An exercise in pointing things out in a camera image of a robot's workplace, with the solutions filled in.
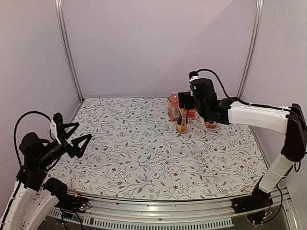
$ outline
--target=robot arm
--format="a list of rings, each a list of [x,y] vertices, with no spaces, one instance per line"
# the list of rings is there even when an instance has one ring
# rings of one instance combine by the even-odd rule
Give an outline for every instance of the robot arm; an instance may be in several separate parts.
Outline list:
[[[178,93],[180,109],[195,109],[205,122],[244,124],[285,134],[281,155],[260,179],[252,195],[233,200],[236,212],[262,208],[267,206],[266,203],[271,205],[270,192],[293,165],[305,156],[307,129],[300,106],[292,104],[291,107],[272,107],[248,104],[231,97],[218,100],[210,79],[200,78],[198,71],[191,72],[189,78],[191,92]]]
[[[43,190],[44,196],[38,199],[41,202],[36,202],[32,207],[29,207],[50,170],[48,168],[50,164],[54,161],[57,162],[65,153],[68,153],[71,158],[74,156],[80,158],[83,155],[92,137],[91,134],[73,139],[71,143],[67,141],[78,126],[79,123],[63,124],[62,115],[57,113],[50,123],[51,132],[56,138],[54,141],[50,143],[48,140],[40,139],[34,132],[24,136],[19,146],[24,155],[24,165],[17,174],[12,196],[0,219],[0,230],[19,230],[20,228],[31,230],[31,227],[36,228],[40,224],[39,221],[42,220],[42,216],[45,217],[46,212],[58,203],[59,200],[56,196],[50,194],[50,191]],[[72,129],[66,132],[65,129],[69,127],[72,127]]]

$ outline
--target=black cable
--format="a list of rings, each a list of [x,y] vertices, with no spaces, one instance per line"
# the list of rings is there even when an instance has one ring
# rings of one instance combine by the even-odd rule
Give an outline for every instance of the black cable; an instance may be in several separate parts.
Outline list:
[[[48,168],[46,171],[49,172],[51,169],[54,168],[54,166],[56,166],[56,164],[60,161],[61,157],[59,157],[54,163],[53,165],[50,166],[50,168]]]
[[[18,192],[18,190],[19,190],[19,188],[20,188],[20,185],[21,185],[21,181],[18,182],[17,187],[16,187],[16,190],[15,190],[15,192],[13,193],[11,200],[9,201],[8,208],[5,210],[5,213],[4,213],[4,216],[3,216],[3,219],[2,219],[2,223],[1,223],[0,230],[2,230],[3,227],[4,227],[5,219],[6,219],[8,213],[9,213],[9,211],[10,211],[10,208],[11,208],[11,206],[12,206],[12,203],[13,203],[13,201],[14,201],[16,195],[17,195],[17,192]]]
[[[18,160],[18,163],[19,163],[19,167],[21,168],[22,166],[22,163],[21,163],[21,160],[20,160],[20,156],[19,156],[19,152],[18,152],[18,148],[17,148],[17,144],[16,144],[16,133],[17,133],[17,127],[20,123],[20,121],[27,115],[29,114],[39,114],[41,116],[44,116],[45,118],[47,118],[49,120],[49,122],[51,122],[51,119],[49,116],[47,116],[46,114],[42,113],[42,112],[39,112],[39,111],[29,111],[25,114],[23,114],[16,122],[15,124],[15,128],[14,128],[14,146],[15,146],[15,151],[16,151],[16,155],[17,155],[17,160]]]
[[[277,189],[279,190],[279,192],[280,192],[280,205],[279,205],[279,208],[278,208],[277,212],[275,213],[275,215],[274,215],[271,219],[269,219],[269,220],[263,222],[264,224],[270,222],[271,220],[273,220],[273,219],[278,215],[278,213],[280,212],[280,210],[282,209],[282,206],[283,206],[283,193],[282,193],[282,191],[280,190],[280,188],[278,187],[278,184],[276,185],[276,188],[277,188]]]
[[[298,162],[298,169],[296,168],[296,163],[294,165],[294,171],[297,173],[301,168],[301,161]]]
[[[238,101],[238,102],[240,102],[240,103],[242,103],[242,104],[244,104],[244,105],[248,105],[248,106],[254,106],[254,107],[259,107],[259,108],[269,108],[269,109],[276,109],[276,110],[284,110],[284,111],[287,111],[287,112],[296,114],[296,115],[298,116],[298,119],[301,121],[301,123],[302,123],[304,129],[307,130],[307,126],[306,126],[306,124],[305,124],[303,118],[302,118],[299,114],[297,114],[296,112],[294,112],[293,110],[291,110],[291,107],[289,107],[290,109],[284,109],[284,108],[275,107],[275,106],[270,106],[270,105],[265,105],[265,104],[247,103],[247,102],[245,102],[245,101],[242,101],[242,100],[241,100],[240,98],[238,98],[238,97],[230,97],[230,96],[227,94],[227,92],[226,92],[226,90],[225,90],[225,87],[224,87],[222,81],[220,80],[220,78],[218,77],[218,75],[217,75],[213,70],[211,70],[211,69],[200,69],[200,70],[196,71],[196,73],[199,73],[199,72],[202,72],[202,71],[210,72],[210,73],[212,73],[212,74],[217,78],[217,80],[219,81],[220,86],[221,86],[221,88],[222,88],[222,90],[223,90],[225,96],[226,96],[228,99],[235,99],[236,101]]]
[[[64,214],[65,216],[68,216],[68,215],[67,215],[67,212],[64,211],[62,208],[60,208],[60,210],[61,210],[61,212],[62,212],[61,218],[62,218],[62,221],[64,222],[63,214]],[[80,216],[78,215],[77,211],[73,211],[73,214],[76,214],[76,217],[78,218],[79,223],[80,223],[81,230],[83,230],[82,220],[81,220]],[[69,228],[67,228],[67,227],[65,226],[65,224],[63,224],[63,227],[64,227],[66,230],[70,230]]]
[[[214,76],[215,76],[215,77],[217,78],[217,80],[219,81],[219,83],[220,83],[220,85],[221,85],[221,87],[222,87],[222,90],[223,90],[225,96],[226,96],[227,98],[231,98],[231,97],[229,97],[229,95],[227,94],[227,92],[226,92],[226,90],[225,90],[225,88],[224,88],[224,85],[222,84],[222,81],[220,80],[219,76],[218,76],[213,70],[211,70],[211,69],[200,69],[200,70],[196,71],[196,73],[199,73],[199,72],[202,72],[202,71],[206,71],[206,72],[213,73]]]

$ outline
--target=floral tablecloth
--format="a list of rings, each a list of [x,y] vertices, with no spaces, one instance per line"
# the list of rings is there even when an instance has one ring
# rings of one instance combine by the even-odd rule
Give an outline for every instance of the floral tablecloth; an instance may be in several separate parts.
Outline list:
[[[198,115],[187,134],[169,121],[165,98],[97,98],[82,104],[75,137],[93,138],[80,159],[49,172],[70,190],[124,198],[180,200],[248,194],[267,171],[248,126],[208,130]]]

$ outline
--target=white wall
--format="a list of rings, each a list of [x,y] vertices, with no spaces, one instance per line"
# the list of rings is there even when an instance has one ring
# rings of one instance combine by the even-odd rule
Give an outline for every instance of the white wall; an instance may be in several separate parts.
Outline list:
[[[255,8],[256,0],[64,0],[85,98],[167,96],[186,91],[188,73],[201,68],[236,95]]]
[[[0,3],[0,215],[19,170],[13,146],[17,119],[29,110],[68,122],[78,101],[58,29],[54,1]],[[36,115],[21,122],[17,143],[28,132],[48,138],[48,121]]]
[[[307,1],[264,1],[260,33],[243,99],[255,103],[298,103],[307,118]],[[265,154],[272,162],[280,154],[284,136],[256,129]],[[299,173],[287,178],[287,186],[307,229],[307,159]]]

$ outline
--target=plastic bottle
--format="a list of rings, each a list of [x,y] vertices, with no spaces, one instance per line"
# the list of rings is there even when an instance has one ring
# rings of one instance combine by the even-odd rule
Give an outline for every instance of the plastic bottle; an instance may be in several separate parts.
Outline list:
[[[188,118],[194,118],[195,117],[195,112],[196,112],[195,109],[189,110]]]
[[[172,94],[168,97],[168,116],[171,121],[178,121],[179,118],[179,100],[178,91],[172,90]]]

